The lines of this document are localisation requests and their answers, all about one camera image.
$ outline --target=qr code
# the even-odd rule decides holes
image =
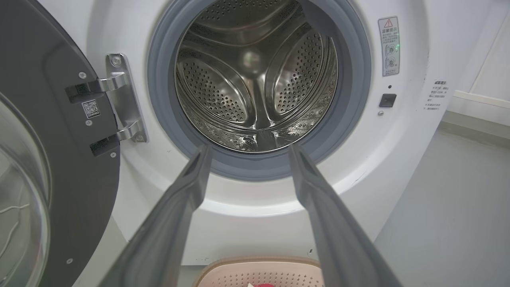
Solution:
[[[92,118],[101,114],[95,100],[84,102],[82,106],[87,118]]]

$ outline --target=red warning symbol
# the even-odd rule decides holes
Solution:
[[[384,28],[389,28],[389,27],[393,27],[393,24],[391,24],[391,21],[388,19],[388,21],[384,25]]]

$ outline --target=open door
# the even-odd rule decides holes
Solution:
[[[26,254],[3,256],[0,285],[24,286],[29,277],[40,276],[40,286],[72,286],[101,239],[113,209],[119,180],[119,135],[132,136],[119,133],[103,92],[112,83],[117,84],[114,88],[125,84],[125,75],[98,80],[69,35],[34,0],[0,1],[0,39],[0,104],[30,134],[40,165],[31,164],[27,154],[18,152],[19,146],[7,141],[4,134],[0,135],[0,149],[14,165],[27,171],[49,218],[47,238],[42,238],[49,241],[48,252],[41,253],[47,254],[43,273],[33,274],[33,265],[20,264]],[[37,173],[38,168],[45,172]],[[30,218],[37,216],[44,214],[30,214]],[[2,226],[0,233],[9,230],[11,225]],[[13,238],[17,230],[19,227],[13,228]],[[27,235],[40,236],[34,234],[34,226],[28,230],[32,233]],[[6,254],[17,242],[10,243]],[[29,248],[37,246],[28,243],[25,250]]]

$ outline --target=screw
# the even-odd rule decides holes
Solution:
[[[120,67],[120,65],[122,64],[122,59],[119,56],[113,56],[112,58],[110,58],[110,62],[114,67]]]

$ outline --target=laundry basket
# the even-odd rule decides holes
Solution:
[[[236,257],[207,266],[193,287],[324,287],[319,262],[302,257]]]

